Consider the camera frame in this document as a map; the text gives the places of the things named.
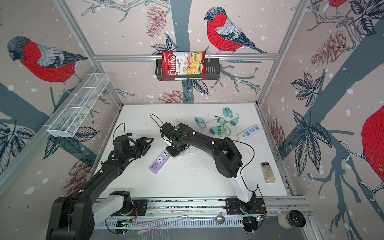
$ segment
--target power strip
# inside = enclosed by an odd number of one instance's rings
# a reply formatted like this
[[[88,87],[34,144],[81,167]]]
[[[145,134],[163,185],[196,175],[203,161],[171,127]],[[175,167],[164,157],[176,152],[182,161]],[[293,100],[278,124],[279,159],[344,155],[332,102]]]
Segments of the power strip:
[[[261,130],[261,127],[259,125],[255,124],[252,127],[250,127],[247,130],[245,130],[244,132],[242,132],[239,135],[237,135],[237,140],[245,141],[248,138],[256,135],[256,133],[260,132],[260,130]]]
[[[160,156],[157,157],[157,159],[149,167],[149,170],[154,174],[157,174],[170,158],[171,158],[171,155],[166,149],[164,149],[164,151],[160,154]]]

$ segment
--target glass jar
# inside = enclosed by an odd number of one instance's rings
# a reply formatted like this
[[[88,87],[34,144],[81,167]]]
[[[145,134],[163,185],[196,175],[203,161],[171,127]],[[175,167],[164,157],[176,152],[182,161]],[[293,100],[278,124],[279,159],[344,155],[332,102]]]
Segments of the glass jar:
[[[269,166],[269,163],[263,162],[262,163],[262,171],[264,176],[264,181],[266,183],[274,183],[275,177],[273,176],[272,168]]]

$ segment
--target black basket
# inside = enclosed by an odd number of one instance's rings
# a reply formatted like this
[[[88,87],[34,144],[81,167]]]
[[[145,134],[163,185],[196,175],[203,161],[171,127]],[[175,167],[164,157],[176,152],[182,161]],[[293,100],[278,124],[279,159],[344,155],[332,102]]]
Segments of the black basket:
[[[201,80],[218,80],[220,77],[220,65],[218,58],[211,58],[209,62],[207,59],[204,60],[204,66],[207,74],[163,75],[164,72],[161,62],[162,59],[156,60],[156,76],[159,81],[163,81],[165,78],[186,78],[186,80],[198,80],[191,78],[202,78]]]

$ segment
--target bird head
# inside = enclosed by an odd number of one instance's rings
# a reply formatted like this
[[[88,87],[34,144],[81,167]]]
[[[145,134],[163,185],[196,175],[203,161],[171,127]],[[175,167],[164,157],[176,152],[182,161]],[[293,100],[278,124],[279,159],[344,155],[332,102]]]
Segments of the bird head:
[[[215,19],[215,17],[217,17],[218,15],[221,15],[221,14],[226,14],[224,8],[222,7],[213,7],[213,8],[210,8],[208,11],[207,11],[207,14],[205,15],[204,17],[204,20],[207,20],[209,21],[210,23],[213,22],[213,20]]]
[[[24,47],[31,40],[29,38],[23,36],[16,36],[8,42],[7,48],[9,52],[9,56],[13,61],[20,59],[21,61],[25,61]]]

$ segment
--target white power strip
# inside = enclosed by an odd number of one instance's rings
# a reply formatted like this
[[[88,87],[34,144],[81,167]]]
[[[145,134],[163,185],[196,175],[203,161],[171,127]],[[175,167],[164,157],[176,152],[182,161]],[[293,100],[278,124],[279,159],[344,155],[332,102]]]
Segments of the white power strip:
[[[254,136],[256,133],[258,133],[261,130],[261,127],[257,124],[253,125],[252,127],[248,128],[244,132],[237,135],[238,141],[245,141],[248,138]]]

